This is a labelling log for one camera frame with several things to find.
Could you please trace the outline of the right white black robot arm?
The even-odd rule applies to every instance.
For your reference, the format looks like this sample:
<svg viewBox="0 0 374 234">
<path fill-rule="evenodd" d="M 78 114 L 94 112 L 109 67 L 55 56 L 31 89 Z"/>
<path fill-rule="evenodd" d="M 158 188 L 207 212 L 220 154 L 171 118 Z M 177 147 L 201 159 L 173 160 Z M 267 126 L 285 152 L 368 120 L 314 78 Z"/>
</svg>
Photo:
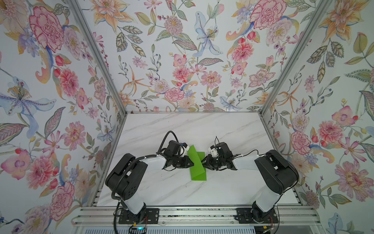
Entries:
<svg viewBox="0 0 374 234">
<path fill-rule="evenodd" d="M 274 211 L 283 194 L 296 186 L 300 178 L 292 163 L 274 149 L 264 154 L 255 149 L 247 154 L 235 155 L 225 142 L 211 146 L 202 165 L 212 171 L 252 170 L 261 174 L 265 187 L 260 189 L 260 195 L 249 213 L 249 217 L 259 223 Z"/>
</svg>

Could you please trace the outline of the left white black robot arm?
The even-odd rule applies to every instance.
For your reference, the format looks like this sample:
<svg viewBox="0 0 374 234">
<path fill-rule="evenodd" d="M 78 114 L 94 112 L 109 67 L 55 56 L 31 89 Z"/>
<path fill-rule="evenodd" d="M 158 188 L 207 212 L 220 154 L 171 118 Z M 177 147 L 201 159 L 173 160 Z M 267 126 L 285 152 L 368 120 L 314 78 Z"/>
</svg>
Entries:
<svg viewBox="0 0 374 234">
<path fill-rule="evenodd" d="M 132 215 L 144 216 L 146 204 L 137 194 L 137 190 L 147 171 L 187 169 L 194 166 L 188 156 L 190 147 L 186 143 L 171 140 L 166 148 L 155 154 L 136 158 L 125 154 L 107 175 L 105 185 L 111 190 L 111 198 Z"/>
</svg>

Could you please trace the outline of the green square paper sheet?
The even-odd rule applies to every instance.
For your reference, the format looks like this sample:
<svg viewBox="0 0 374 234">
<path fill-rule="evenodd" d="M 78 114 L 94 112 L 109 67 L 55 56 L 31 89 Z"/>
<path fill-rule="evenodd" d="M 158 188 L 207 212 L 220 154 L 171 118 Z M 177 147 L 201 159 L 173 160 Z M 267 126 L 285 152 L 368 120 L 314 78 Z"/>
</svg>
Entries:
<svg viewBox="0 0 374 234">
<path fill-rule="evenodd" d="M 202 164 L 202 160 L 205 158 L 205 153 L 197 151 L 195 146 L 192 145 L 188 150 L 188 156 L 194 164 L 190 168 L 191 180 L 206 181 L 206 168 L 204 168 Z"/>
</svg>

